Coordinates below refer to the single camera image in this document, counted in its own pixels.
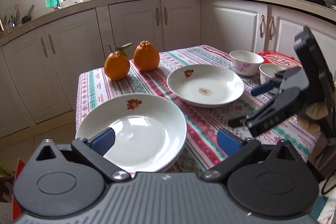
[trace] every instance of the screw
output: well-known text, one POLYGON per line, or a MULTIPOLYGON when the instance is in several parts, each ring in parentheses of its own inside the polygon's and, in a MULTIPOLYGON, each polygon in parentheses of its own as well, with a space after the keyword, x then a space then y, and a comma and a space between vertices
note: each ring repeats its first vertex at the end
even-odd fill
POLYGON ((207 170, 203 173, 204 177, 207 179, 218 179, 221 176, 217 170, 207 170))
POLYGON ((120 180, 120 181, 124 181, 124 180, 128 180, 131 178, 131 175, 129 173, 127 173, 126 171, 116 171, 112 174, 112 178, 114 178, 115 180, 120 180))

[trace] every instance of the fruit decal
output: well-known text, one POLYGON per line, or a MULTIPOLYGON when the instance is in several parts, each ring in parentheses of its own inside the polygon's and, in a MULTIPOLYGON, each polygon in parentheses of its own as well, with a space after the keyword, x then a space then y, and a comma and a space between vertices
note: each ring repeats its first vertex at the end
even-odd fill
POLYGON ((192 76, 193 72, 194 72, 193 69, 188 69, 188 70, 184 71, 185 78, 188 78, 188 77, 192 76))
POLYGON ((129 72, 130 63, 126 56, 125 50, 129 48, 132 43, 128 43, 121 47, 117 47, 116 52, 112 52, 112 48, 109 44, 111 53, 107 57, 104 64, 104 72, 108 78, 113 81, 118 81, 126 77, 129 72))
POLYGON ((141 100, 138 100, 138 99, 131 99, 129 101, 127 101, 127 106, 128 108, 127 109, 134 109, 134 108, 137 108, 139 105, 142 104, 142 101, 141 100))
POLYGON ((133 59, 139 71, 155 70, 160 63, 159 52, 149 41, 142 41, 137 46, 133 59))

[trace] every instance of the white plate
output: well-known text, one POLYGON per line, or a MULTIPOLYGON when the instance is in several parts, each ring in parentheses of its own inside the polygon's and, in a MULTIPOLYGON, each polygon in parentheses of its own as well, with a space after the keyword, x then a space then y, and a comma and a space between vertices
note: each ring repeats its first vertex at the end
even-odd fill
POLYGON ((92 138, 107 127, 115 131, 115 144, 104 158, 132 174, 168 167, 186 140, 179 108, 149 94, 126 94, 104 102, 85 117, 76 138, 92 138))
POLYGON ((237 74, 202 64, 173 71, 167 85, 181 100, 199 107, 220 107, 237 100, 244 92, 244 83, 237 74))

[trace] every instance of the table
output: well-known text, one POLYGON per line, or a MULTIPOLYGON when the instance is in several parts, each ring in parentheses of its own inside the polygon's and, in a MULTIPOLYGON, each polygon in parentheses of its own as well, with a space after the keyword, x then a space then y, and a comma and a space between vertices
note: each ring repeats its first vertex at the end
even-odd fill
MULTIPOLYGON (((218 164, 227 155, 217 145, 217 131, 226 128, 244 139, 251 137, 246 127, 230 128, 227 120, 247 112, 252 112, 265 104, 271 94, 257 97, 250 95, 251 89, 260 85, 259 75, 241 77, 244 93, 240 99, 224 107, 199 108, 181 101, 168 88, 168 75, 177 68, 192 64, 211 64, 232 70, 230 56, 213 47, 197 47, 160 53, 159 67, 151 72, 139 72, 133 60, 127 77, 121 81, 111 81, 105 76, 104 68, 85 72, 79 76, 76 108, 76 130, 90 111, 101 103, 116 96, 140 92, 156 94, 174 102, 183 112, 187 122, 186 145, 178 160, 169 168, 169 172, 196 171, 198 173, 218 164)), ((308 160, 318 137, 302 130, 292 117, 273 129, 257 137, 263 144, 276 144, 280 139, 287 139, 294 145, 304 161, 308 160)))

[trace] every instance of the cabinet door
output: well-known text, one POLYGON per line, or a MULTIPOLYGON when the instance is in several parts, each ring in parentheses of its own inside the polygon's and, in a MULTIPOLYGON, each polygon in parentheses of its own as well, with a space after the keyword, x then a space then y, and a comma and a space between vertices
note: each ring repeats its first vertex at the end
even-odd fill
POLYGON ((12 40, 2 49, 17 91, 35 123, 71 110, 53 65, 43 27, 12 40))
POLYGON ((227 53, 234 50, 262 52, 266 18, 267 4, 245 0, 201 0, 202 44, 227 53))
POLYGON ((104 66, 96 10, 61 18, 44 26, 50 56, 64 92, 76 109, 78 77, 104 66))
POLYGON ((166 51, 201 45, 200 0, 161 0, 166 51))
POLYGON ((307 25, 318 42, 331 73, 334 74, 336 70, 336 26, 291 9, 278 6, 271 6, 270 9, 274 24, 271 32, 272 40, 268 41, 268 49, 298 60, 294 50, 294 38, 307 25))
POLYGON ((0 138, 28 127, 0 73, 0 138))
POLYGON ((129 59, 143 40, 151 42, 159 52, 164 51, 160 0, 113 4, 109 9, 115 46, 133 43, 126 50, 129 59))

